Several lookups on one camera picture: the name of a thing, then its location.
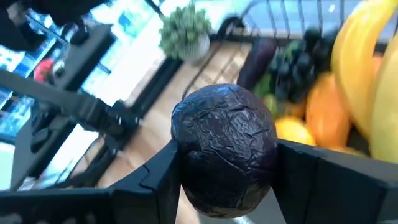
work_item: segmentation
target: white pot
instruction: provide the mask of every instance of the white pot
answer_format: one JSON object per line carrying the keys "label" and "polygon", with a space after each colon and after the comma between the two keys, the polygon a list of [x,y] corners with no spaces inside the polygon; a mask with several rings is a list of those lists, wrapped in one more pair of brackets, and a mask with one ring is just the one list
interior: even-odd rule
{"label": "white pot", "polygon": [[181,53],[181,59],[185,62],[197,63],[200,61],[210,48],[210,38],[208,34],[199,37],[198,42],[188,45]]}

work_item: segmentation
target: fruit basket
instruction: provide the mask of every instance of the fruit basket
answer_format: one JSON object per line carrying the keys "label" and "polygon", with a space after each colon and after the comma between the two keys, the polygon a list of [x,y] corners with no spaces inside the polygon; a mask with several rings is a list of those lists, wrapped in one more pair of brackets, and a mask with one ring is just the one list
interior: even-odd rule
{"label": "fruit basket", "polygon": [[[384,15],[374,15],[374,19],[367,21],[374,32],[362,24],[362,30],[357,28],[345,34],[351,35],[349,40],[340,33],[359,27],[347,23],[358,23],[361,16],[366,16],[364,12],[345,12],[345,2],[349,1],[340,1],[339,14],[334,18],[338,21],[336,26],[325,25],[323,2],[327,1],[313,2],[318,11],[315,12],[317,26],[306,25],[302,1],[295,2],[298,20],[293,22],[288,19],[285,1],[253,1],[240,16],[226,18],[218,33],[211,36],[209,56],[182,97],[203,86],[236,83],[251,90],[267,105],[276,120],[280,138],[370,156],[370,133],[364,128],[370,117],[364,121],[361,110],[370,107],[365,94],[370,92],[370,83],[376,83],[374,77],[387,42],[396,31],[392,16],[396,6],[392,2],[373,3],[372,7],[384,11]],[[272,3],[280,3],[279,9],[275,11]],[[360,3],[353,9],[355,7],[366,11],[371,4]],[[268,25],[251,12],[263,12],[266,15],[263,19],[268,14],[266,23],[272,29],[266,29]],[[284,29],[277,26],[281,21]],[[349,72],[353,73],[352,77],[347,75]],[[360,75],[364,77],[362,80],[358,79]]]}

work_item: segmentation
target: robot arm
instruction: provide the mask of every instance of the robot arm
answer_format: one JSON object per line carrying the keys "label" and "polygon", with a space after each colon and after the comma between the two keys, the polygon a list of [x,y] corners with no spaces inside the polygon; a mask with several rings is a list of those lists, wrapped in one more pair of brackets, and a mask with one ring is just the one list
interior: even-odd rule
{"label": "robot arm", "polygon": [[[100,99],[1,71],[0,87],[63,108],[90,130],[115,137],[128,118]],[[16,223],[175,223],[180,193],[177,143],[107,189],[1,192],[0,216]],[[393,223],[398,165],[280,141],[273,185],[288,224]]]}

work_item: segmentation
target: eggplant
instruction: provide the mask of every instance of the eggplant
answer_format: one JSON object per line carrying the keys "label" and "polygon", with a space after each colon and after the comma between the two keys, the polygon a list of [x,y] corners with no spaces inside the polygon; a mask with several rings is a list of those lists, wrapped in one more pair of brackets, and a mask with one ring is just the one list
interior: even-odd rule
{"label": "eggplant", "polygon": [[237,85],[252,91],[266,72],[277,49],[275,40],[259,37],[239,71]]}

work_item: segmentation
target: wire basket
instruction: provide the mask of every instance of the wire basket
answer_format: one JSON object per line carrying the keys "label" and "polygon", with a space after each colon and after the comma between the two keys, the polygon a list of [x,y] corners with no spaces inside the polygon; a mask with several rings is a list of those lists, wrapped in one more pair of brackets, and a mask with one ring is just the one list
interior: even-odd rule
{"label": "wire basket", "polygon": [[[318,26],[324,34],[341,27],[359,0],[256,0],[251,1],[243,13],[227,17],[218,33],[213,36],[213,47],[198,73],[186,87],[182,98],[191,92],[213,84],[236,83],[239,70],[257,37],[275,39],[279,47],[293,39],[301,39],[305,29]],[[377,51],[384,51],[386,43],[398,28],[397,15],[387,23],[379,36]],[[234,43],[235,50],[220,61],[220,49]]]}

